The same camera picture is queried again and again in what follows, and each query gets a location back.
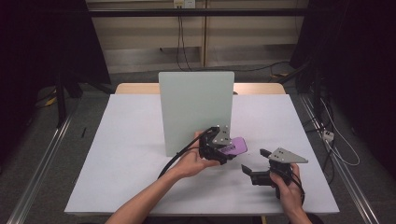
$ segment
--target white table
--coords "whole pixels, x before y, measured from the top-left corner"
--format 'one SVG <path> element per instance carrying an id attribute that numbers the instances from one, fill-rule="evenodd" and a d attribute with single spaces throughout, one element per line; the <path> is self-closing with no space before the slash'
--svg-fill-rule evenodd
<path id="1" fill-rule="evenodd" d="M 275 190 L 252 186 L 241 171 L 241 164 L 253 171 L 267 170 L 268 160 L 260 156 L 259 149 L 278 147 L 309 160 L 300 165 L 306 192 L 304 210 L 339 212 L 288 95 L 236 95 L 231 126 L 231 137 L 244 137 L 248 152 L 182 179 L 151 211 L 152 216 L 282 213 Z M 160 96 L 112 95 L 65 212 L 112 214 L 152 183 L 169 160 L 164 152 Z"/>

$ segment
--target hand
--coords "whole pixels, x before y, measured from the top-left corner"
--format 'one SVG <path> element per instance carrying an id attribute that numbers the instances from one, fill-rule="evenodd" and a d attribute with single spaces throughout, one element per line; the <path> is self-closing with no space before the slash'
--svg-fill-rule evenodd
<path id="1" fill-rule="evenodd" d="M 200 133 L 201 132 L 195 133 L 194 138 L 196 138 Z M 176 171 L 180 178 L 197 175 L 206 167 L 220 165 L 219 161 L 208 161 L 206 159 L 202 159 L 199 154 L 198 146 L 199 143 L 197 141 L 191 146 L 189 151 L 181 156 L 177 164 L 171 169 Z"/>
<path id="2" fill-rule="evenodd" d="M 291 169 L 295 176 L 300 178 L 300 168 L 297 164 L 292 163 Z M 301 191 L 299 187 L 291 181 L 287 186 L 282 177 L 277 174 L 270 173 L 271 179 L 279 187 L 280 202 L 285 215 L 288 216 L 291 223 L 311 223 L 306 216 L 302 206 Z"/>

